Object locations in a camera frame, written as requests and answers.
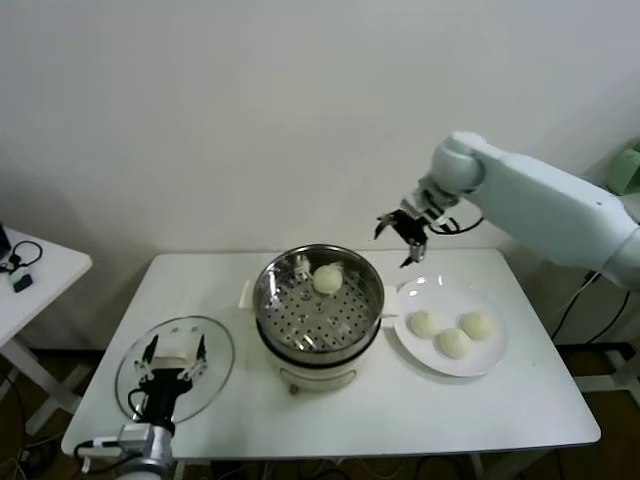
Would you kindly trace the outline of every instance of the dough ball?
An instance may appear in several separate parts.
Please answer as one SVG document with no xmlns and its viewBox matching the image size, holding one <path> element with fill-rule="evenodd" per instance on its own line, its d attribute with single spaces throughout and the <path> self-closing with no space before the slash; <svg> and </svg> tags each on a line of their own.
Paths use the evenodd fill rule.
<svg viewBox="0 0 640 480">
<path fill-rule="evenodd" d="M 447 328 L 436 337 L 440 351 L 447 357 L 460 360 L 471 348 L 471 340 L 459 328 Z"/>
<path fill-rule="evenodd" d="M 323 295 L 333 295 L 342 287 L 342 269 L 338 265 L 324 265 L 313 274 L 313 288 Z"/>
<path fill-rule="evenodd" d="M 425 310 L 413 312 L 409 316 L 409 328 L 417 337 L 425 339 L 435 337 L 442 330 L 438 316 Z"/>
<path fill-rule="evenodd" d="M 474 340 L 485 340 L 496 332 L 496 322 L 490 315 L 475 311 L 465 313 L 460 326 Z"/>
</svg>

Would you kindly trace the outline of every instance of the white wall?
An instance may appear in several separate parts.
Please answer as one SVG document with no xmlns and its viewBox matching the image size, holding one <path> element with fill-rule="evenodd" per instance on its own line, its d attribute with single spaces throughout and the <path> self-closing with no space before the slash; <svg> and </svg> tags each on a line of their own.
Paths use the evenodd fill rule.
<svg viewBox="0 0 640 480">
<path fill-rule="evenodd" d="M 633 0 L 0 2 L 0 218 L 95 261 L 30 340 L 105 346 L 160 251 L 399 247 L 371 242 L 375 217 L 452 129 L 582 174 L 640 129 L 639 15 Z M 436 244 L 508 239 L 487 225 Z"/>
</svg>

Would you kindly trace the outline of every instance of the robotic arm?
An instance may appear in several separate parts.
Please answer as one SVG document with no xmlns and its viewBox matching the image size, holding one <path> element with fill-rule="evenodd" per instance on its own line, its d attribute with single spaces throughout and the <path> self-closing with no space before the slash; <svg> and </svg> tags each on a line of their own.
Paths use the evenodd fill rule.
<svg viewBox="0 0 640 480">
<path fill-rule="evenodd" d="M 159 358 L 156 355 L 159 337 L 156 335 L 136 360 L 138 388 L 130 392 L 129 405 L 135 422 L 122 427 L 118 436 L 88 440 L 76 446 L 74 457 L 84 459 L 81 471 L 99 474 L 117 468 L 122 480 L 160 480 L 173 465 L 171 439 L 175 433 L 173 413 L 178 397 L 188 393 L 207 370 L 207 350 L 204 334 L 195 359 L 185 364 L 179 358 Z M 145 394 L 140 407 L 133 404 L 131 394 Z M 115 460 L 110 467 L 91 470 L 91 460 Z"/>
<path fill-rule="evenodd" d="M 436 148 L 431 171 L 400 209 L 379 218 L 376 238 L 392 226 L 409 245 L 402 266 L 420 262 L 424 227 L 439 224 L 460 198 L 554 263 L 589 268 L 640 290 L 640 228 L 615 195 L 469 132 L 454 132 Z"/>
</svg>

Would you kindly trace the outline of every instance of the wooden floor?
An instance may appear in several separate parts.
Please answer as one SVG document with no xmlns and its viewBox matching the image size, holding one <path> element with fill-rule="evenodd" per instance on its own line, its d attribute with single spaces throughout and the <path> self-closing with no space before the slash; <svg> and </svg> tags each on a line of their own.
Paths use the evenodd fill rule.
<svg viewBox="0 0 640 480">
<path fill-rule="evenodd" d="M 41 358 L 41 362 L 56 377 L 64 378 L 78 363 L 73 358 Z M 598 375 L 610 373 L 610 367 L 603 356 L 597 354 L 576 354 L 569 360 L 574 375 Z M 2 371 L 9 366 L 0 361 Z M 15 382 L 22 397 L 27 417 L 44 401 L 45 394 L 28 379 L 19 376 Z M 558 450 L 544 456 L 531 466 L 521 478 L 525 480 L 605 480 L 617 478 L 640 478 L 640 411 L 624 392 L 593 393 L 587 395 L 587 402 L 602 428 L 602 439 L 596 445 Z M 22 423 L 15 396 L 8 392 L 0 402 L 0 462 L 15 457 L 21 445 Z M 70 421 L 70 415 L 58 411 L 35 439 L 64 432 Z M 501 454 L 483 455 L 483 463 L 491 465 L 499 460 Z M 225 472 L 240 468 L 235 474 L 225 476 L 227 480 L 257 480 L 266 476 L 270 480 L 306 480 L 316 472 L 327 472 L 318 479 L 323 480 L 360 480 L 386 477 L 400 468 L 393 478 L 397 480 L 457 480 L 472 479 L 471 465 L 466 456 L 430 457 L 421 463 L 419 473 L 416 467 L 420 458 L 384 458 L 367 459 L 366 463 L 352 459 L 339 465 L 340 472 L 329 472 L 337 466 L 319 460 L 305 462 L 270 462 L 266 467 L 262 462 L 226 463 L 220 462 L 208 466 L 189 466 L 185 478 L 188 480 L 221 478 Z M 0 480 L 13 477 L 13 462 L 7 460 L 0 464 Z M 71 479 L 77 465 L 62 453 L 58 453 L 53 465 L 39 478 L 43 480 Z M 96 479 L 112 479 L 111 473 L 92 476 Z"/>
</svg>

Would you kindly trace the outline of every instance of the white table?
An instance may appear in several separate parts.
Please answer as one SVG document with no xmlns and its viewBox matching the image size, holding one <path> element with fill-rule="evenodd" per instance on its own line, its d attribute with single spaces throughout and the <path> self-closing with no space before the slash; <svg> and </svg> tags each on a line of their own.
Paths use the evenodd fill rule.
<svg viewBox="0 0 640 480">
<path fill-rule="evenodd" d="M 43 250 L 42 258 L 31 267 L 34 283 L 26 290 L 15 293 L 6 274 L 0 275 L 0 354 L 22 371 L 33 382 L 42 387 L 49 399 L 29 419 L 26 431 L 34 435 L 58 407 L 74 413 L 80 397 L 71 390 L 89 373 L 90 369 L 78 365 L 64 382 L 58 382 L 47 372 L 29 349 L 14 336 L 36 315 L 58 298 L 91 267 L 91 258 L 84 253 L 61 247 L 51 242 L 5 229 L 11 245 L 23 240 L 38 243 Z M 25 245 L 18 253 L 37 253 L 34 247 Z M 14 370 L 10 378 L 15 378 Z M 4 394 L 8 385 L 0 387 Z"/>
<path fill-rule="evenodd" d="M 228 384 L 173 439 L 177 459 L 284 459 L 548 449 L 596 442 L 600 429 L 520 286 L 495 250 L 430 251 L 398 266 L 405 251 L 364 253 L 385 284 L 420 274 L 456 276 L 498 301 L 509 346 L 502 363 L 475 379 L 438 375 L 414 361 L 391 329 L 372 345 L 358 377 L 331 393 L 291 396 L 271 367 L 251 314 L 237 308 L 246 279 L 274 254 L 157 257 L 62 442 L 114 435 L 127 421 L 114 395 L 123 354 L 148 329 L 182 315 L 223 322 L 237 348 Z M 508 456 L 491 478 L 508 478 L 544 450 Z"/>
</svg>

